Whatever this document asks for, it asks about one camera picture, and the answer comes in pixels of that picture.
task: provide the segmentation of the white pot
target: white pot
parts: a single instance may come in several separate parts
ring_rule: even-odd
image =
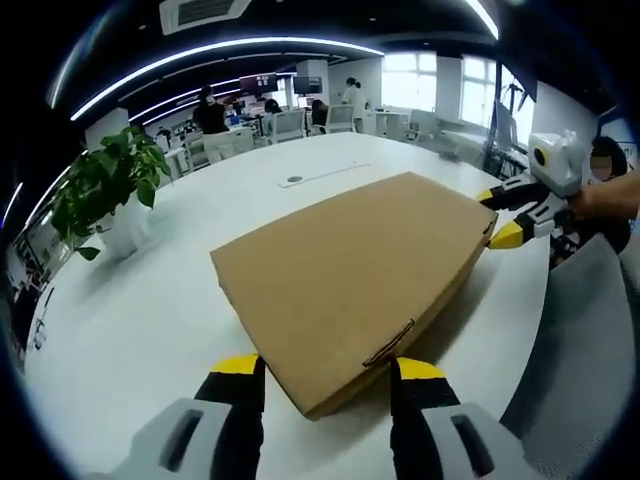
[[[116,259],[124,259],[142,248],[149,235],[148,209],[135,195],[126,205],[118,205],[116,214],[108,214],[98,222],[104,232],[98,236],[106,252]]]

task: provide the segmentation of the ceiling light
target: ceiling light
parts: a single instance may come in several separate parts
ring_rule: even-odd
[[[214,96],[214,97],[221,97],[222,95],[230,95],[230,94],[232,94],[232,93],[237,93],[237,92],[240,92],[240,91],[241,91],[241,89],[240,89],[240,88],[235,88],[235,89],[233,89],[233,90],[229,90],[228,92],[214,93],[214,94],[213,94],[213,96]],[[171,114],[171,113],[177,112],[178,110],[182,110],[183,108],[189,107],[189,106],[191,106],[191,105],[195,105],[195,104],[196,104],[196,103],[198,103],[199,101],[200,101],[200,100],[193,100],[192,102],[187,102],[187,103],[185,103],[184,105],[180,105],[179,107],[172,108],[171,110],[168,110],[168,111],[166,111],[166,112],[164,112],[164,113],[161,113],[160,115],[158,115],[158,116],[156,116],[156,117],[153,117],[153,118],[152,118],[152,119],[150,119],[150,120],[147,120],[146,122],[143,122],[143,123],[142,123],[142,125],[145,125],[145,126],[146,126],[146,125],[149,125],[150,123],[153,123],[153,122],[155,122],[155,121],[157,121],[157,120],[160,120],[161,118],[164,118],[164,117],[166,117],[167,115],[169,115],[169,114]]]
[[[180,53],[176,53],[174,55],[170,55],[168,57],[165,57],[163,59],[160,59],[160,60],[157,60],[157,61],[155,61],[153,63],[150,63],[149,65],[146,65],[146,66],[144,66],[142,68],[139,68],[135,72],[132,72],[129,75],[127,75],[126,77],[121,78],[117,82],[109,85],[107,88],[105,88],[100,93],[98,93],[95,97],[93,97],[89,101],[87,101],[78,110],[76,110],[76,112],[71,116],[71,120],[72,121],[76,121],[78,118],[80,118],[82,115],[84,115],[91,107],[93,107],[100,100],[105,98],[107,95],[115,92],[117,89],[119,89],[123,85],[126,85],[131,80],[133,80],[133,79],[135,79],[135,78],[139,77],[140,75],[143,75],[143,74],[145,74],[147,72],[150,72],[151,70],[155,70],[158,67],[161,67],[163,65],[166,65],[166,64],[171,63],[171,62],[176,61],[176,60],[180,60],[181,58],[185,58],[185,57],[188,57],[188,56],[191,56],[191,55],[195,55],[195,54],[198,54],[198,53],[202,53],[202,52],[208,52],[210,50],[226,48],[226,47],[235,47],[235,46],[239,46],[239,45],[254,45],[254,44],[261,44],[261,43],[280,43],[280,42],[286,42],[286,43],[308,43],[308,44],[317,44],[317,45],[327,45],[327,46],[332,46],[332,47],[349,48],[351,50],[359,50],[361,52],[372,53],[374,55],[381,55],[381,56],[384,55],[384,52],[381,52],[379,50],[374,50],[372,48],[363,47],[363,46],[360,46],[360,45],[355,45],[353,43],[338,42],[338,41],[335,41],[335,40],[324,40],[324,39],[321,39],[321,38],[262,37],[262,38],[244,38],[244,39],[239,39],[239,40],[229,40],[227,42],[212,43],[210,45],[203,45],[201,47],[192,48],[190,50],[185,50],[184,52],[180,52]]]
[[[249,77],[257,77],[258,75],[273,75],[273,72],[271,73],[257,73],[255,75],[247,75],[246,77],[240,77],[240,78],[249,78]],[[281,72],[281,73],[276,73],[276,75],[297,75],[296,72]],[[218,83],[212,83],[211,86],[212,87],[219,87],[221,85],[227,85],[228,83],[233,83],[233,82],[239,82],[240,78],[233,78],[231,80],[225,80],[224,82],[218,82]],[[195,90],[189,90],[188,92],[185,93],[181,93],[180,95],[176,95],[173,98],[170,98],[169,100],[165,100],[163,102],[158,103],[157,105],[154,105],[153,107],[149,107],[146,110],[135,114],[133,117],[131,117],[129,119],[130,122],[133,122],[134,120],[137,120],[138,118],[140,118],[143,115],[146,115],[147,113],[151,112],[152,110],[155,110],[158,107],[161,107],[163,105],[166,105],[167,103],[171,103],[175,100],[178,100],[179,98],[182,97],[187,97],[189,95],[193,95],[194,93],[199,92],[200,89],[196,88]]]
[[[49,212],[42,217],[42,220],[40,221],[40,226],[44,226],[46,225],[46,223],[51,220],[51,217],[53,217],[53,210],[49,210]]]
[[[24,183],[20,182],[20,185],[17,186],[16,191],[13,192],[13,196],[11,197],[11,200],[9,200],[9,205],[7,205],[7,209],[4,211],[4,217],[2,217],[2,225],[0,226],[0,228],[4,228],[4,222],[7,220],[7,216],[9,215],[9,210],[11,210],[11,207],[13,206],[13,202],[16,201],[16,198],[18,197],[18,193],[20,193],[20,190],[22,190],[23,185]]]
[[[153,117],[152,119],[147,120],[146,122],[142,122],[142,125],[149,125],[150,123],[153,123],[156,120],[160,120],[161,118],[166,117],[167,115],[169,115],[169,114],[171,114],[173,112],[177,112],[178,110],[182,110],[183,108],[186,108],[186,107],[188,107],[190,105],[195,105],[199,101],[200,100],[193,100],[191,102],[185,103],[184,105],[180,105],[179,107],[172,108],[171,110],[167,110],[166,112],[161,113],[160,115],[157,115],[157,116]]]
[[[54,187],[58,184],[58,182],[60,181],[60,179],[62,177],[64,177],[67,172],[69,171],[69,169],[71,168],[71,165],[69,165],[67,168],[65,168],[62,173],[60,175],[58,175],[58,178],[56,178],[53,183],[49,186],[49,188],[47,188],[47,191],[44,192],[44,195],[42,195],[42,197],[40,198],[40,200],[38,200],[38,203],[36,203],[36,206],[33,207],[33,210],[31,210],[31,213],[29,214],[29,216],[27,217],[27,221],[24,222],[24,228],[22,229],[22,231],[24,231],[29,224],[31,223],[31,220],[33,220],[33,217],[36,215],[36,213],[38,212],[38,209],[40,208],[40,205],[42,205],[42,202],[44,202],[47,197],[49,196],[49,194],[51,193],[51,190],[54,189]]]
[[[489,29],[489,31],[491,32],[491,35],[493,35],[493,38],[498,40],[500,38],[500,35],[498,33],[498,26],[493,21],[491,16],[487,13],[487,11],[484,9],[484,7],[480,4],[480,1],[479,0],[464,0],[464,1],[467,2],[467,5],[469,5],[471,9],[474,12],[476,12],[476,15],[480,17],[480,20],[482,20],[485,26]]]
[[[149,107],[149,108],[147,108],[146,110],[143,110],[142,112],[140,112],[140,113],[138,113],[138,114],[134,115],[133,117],[131,117],[131,118],[129,119],[129,121],[130,121],[130,122],[133,122],[133,121],[134,121],[134,120],[136,120],[137,118],[140,118],[141,116],[146,115],[146,114],[147,114],[147,113],[149,113],[150,111],[155,110],[156,108],[161,107],[162,105],[166,105],[167,103],[174,102],[174,101],[178,100],[179,98],[186,97],[186,96],[188,96],[188,95],[193,95],[194,93],[197,93],[197,92],[199,92],[199,91],[200,91],[200,89],[199,89],[199,88],[196,88],[195,90],[189,90],[188,92],[181,93],[180,95],[176,95],[175,97],[172,97],[172,98],[170,98],[169,100],[165,100],[164,102],[160,102],[159,104],[154,105],[153,107]]]

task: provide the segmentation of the wall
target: wall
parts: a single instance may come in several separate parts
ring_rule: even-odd
[[[538,82],[538,101],[533,111],[532,132],[558,133],[573,130],[585,144],[596,135],[597,117],[573,98]]]
[[[462,102],[462,59],[437,58],[436,115],[447,121],[457,121]]]
[[[382,106],[381,58],[367,58],[329,67],[329,101],[332,105],[340,104],[349,77],[355,78],[362,84],[362,90],[371,108]]]
[[[91,125],[84,132],[87,149],[91,152],[102,148],[100,140],[107,135],[115,135],[129,126],[129,112],[124,108],[116,108]]]
[[[635,170],[639,169],[638,147],[633,142],[633,135],[627,122],[619,118],[602,126],[602,135],[613,138],[627,154],[627,161]]]

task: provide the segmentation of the box flap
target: box flap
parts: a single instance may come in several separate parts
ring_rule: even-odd
[[[307,413],[426,326],[437,313],[431,307],[439,310],[475,263],[495,218],[406,173],[295,212],[211,255],[258,352]]]

